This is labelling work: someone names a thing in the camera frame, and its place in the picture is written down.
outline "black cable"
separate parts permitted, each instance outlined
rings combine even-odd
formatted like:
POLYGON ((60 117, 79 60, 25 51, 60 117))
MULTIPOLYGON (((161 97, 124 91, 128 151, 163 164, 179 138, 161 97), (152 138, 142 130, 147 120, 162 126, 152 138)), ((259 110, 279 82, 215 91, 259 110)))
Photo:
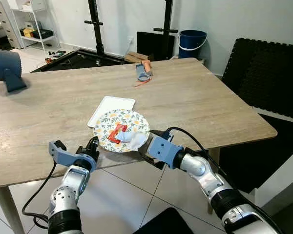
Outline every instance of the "black cable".
POLYGON ((30 213, 30 212, 26 212, 25 209, 26 207, 29 205, 29 203, 34 199, 34 197, 41 191, 41 189, 45 186, 45 184, 48 182, 48 180, 50 179, 50 177, 52 176, 54 170, 55 170, 55 167, 56 167, 57 163, 55 161, 53 161, 53 168, 52 170, 50 171, 48 177, 45 179, 45 181, 43 182, 43 184, 38 188, 38 190, 31 196, 31 198, 25 203, 25 205, 23 206, 21 212, 23 215, 26 215, 26 216, 32 216, 34 217, 34 223, 42 228, 42 229, 48 229, 47 226, 43 226, 41 224, 38 223, 37 221, 37 218, 45 221, 46 223, 48 223, 48 216, 44 215, 44 214, 37 214, 37 213, 30 213))
POLYGON ((236 187, 236 185, 234 184, 234 182, 229 178, 229 176, 221 169, 221 167, 217 164, 217 162, 208 154, 208 152, 204 149, 204 147, 201 145, 201 143, 194 137, 192 136, 189 132, 187 132, 186 130, 182 129, 182 128, 178 128, 178 127, 170 127, 166 130, 166 132, 170 132, 171 130, 177 130, 180 132, 183 132, 185 134, 187 134, 192 140, 194 140, 194 142, 201 148, 201 150, 204 152, 205 156, 211 160, 211 162, 218 168, 218 170, 223 174, 222 176, 224 177, 224 179, 232 186, 232 188, 234 190, 236 190, 244 199, 245 202, 247 204, 249 204, 250 206, 252 206, 252 208, 254 210, 256 210, 266 221, 268 224, 270 224, 279 234, 284 234, 284 232, 277 226, 277 224, 269 217, 269 215, 266 214, 266 212, 264 212, 260 207, 256 206, 255 204, 253 204, 251 201, 249 201, 248 199, 246 199, 238 190, 238 188, 236 187))

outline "table leg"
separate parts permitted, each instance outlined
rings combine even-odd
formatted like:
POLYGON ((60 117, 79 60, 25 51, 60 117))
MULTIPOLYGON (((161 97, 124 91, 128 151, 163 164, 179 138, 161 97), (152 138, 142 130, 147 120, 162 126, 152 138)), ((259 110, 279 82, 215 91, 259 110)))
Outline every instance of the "table leg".
POLYGON ((18 210, 8 186, 0 187, 0 206, 14 234, 25 234, 18 210))
MULTIPOLYGON (((219 164, 219 158, 220 158, 220 148, 212 148, 209 149, 209 155, 216 161, 217 164, 219 164)), ((218 168, 209 160, 210 166, 212 170, 217 173, 218 168)), ((213 208, 208 203, 207 212, 211 215, 213 214, 213 208)))

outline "tiled floor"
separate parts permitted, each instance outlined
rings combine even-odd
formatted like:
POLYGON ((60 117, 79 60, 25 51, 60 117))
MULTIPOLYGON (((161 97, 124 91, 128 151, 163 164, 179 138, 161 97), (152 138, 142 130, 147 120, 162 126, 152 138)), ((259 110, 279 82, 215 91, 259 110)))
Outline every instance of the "tiled floor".
MULTIPOLYGON (((43 65, 41 50, 29 47, 13 51, 20 54, 23 73, 43 65)), ((47 214, 50 195, 60 182, 61 178, 51 179, 27 209, 47 214)), ((22 206, 41 183, 10 186, 29 234, 47 233, 35 226, 32 218, 21 214, 22 206)), ((146 162, 94 171, 79 207, 86 234, 130 234, 168 207, 175 207, 196 234, 224 233, 215 213, 207 213, 207 202, 194 180, 182 171, 169 168, 160 171, 146 162)), ((1 208, 0 233, 13 233, 1 208)))

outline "blue bucket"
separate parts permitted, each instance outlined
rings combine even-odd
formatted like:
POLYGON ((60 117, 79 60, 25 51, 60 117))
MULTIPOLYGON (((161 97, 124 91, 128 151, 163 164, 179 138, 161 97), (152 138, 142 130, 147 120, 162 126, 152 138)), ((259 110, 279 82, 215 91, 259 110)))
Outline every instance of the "blue bucket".
POLYGON ((179 58, 198 58, 207 33, 197 30, 180 32, 179 58))

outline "wooden table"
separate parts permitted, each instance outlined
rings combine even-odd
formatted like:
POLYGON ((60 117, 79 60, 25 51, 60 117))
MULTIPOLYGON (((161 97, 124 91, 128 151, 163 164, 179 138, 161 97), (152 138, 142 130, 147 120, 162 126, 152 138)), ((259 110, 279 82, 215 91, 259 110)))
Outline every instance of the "wooden table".
MULTIPOLYGON (((139 87, 135 65, 23 74, 28 89, 8 94, 0 82, 0 204, 15 234, 23 234, 9 185, 46 178, 48 142, 70 152, 92 137, 87 122, 106 95, 136 100, 134 110, 151 129, 191 132, 207 149, 271 138, 276 130, 193 58, 153 62, 152 81, 139 87)), ((174 143, 197 149, 175 132, 174 143)), ((135 153, 100 148, 99 168, 140 160, 135 153)), ((58 166, 54 176, 66 168, 58 166)))

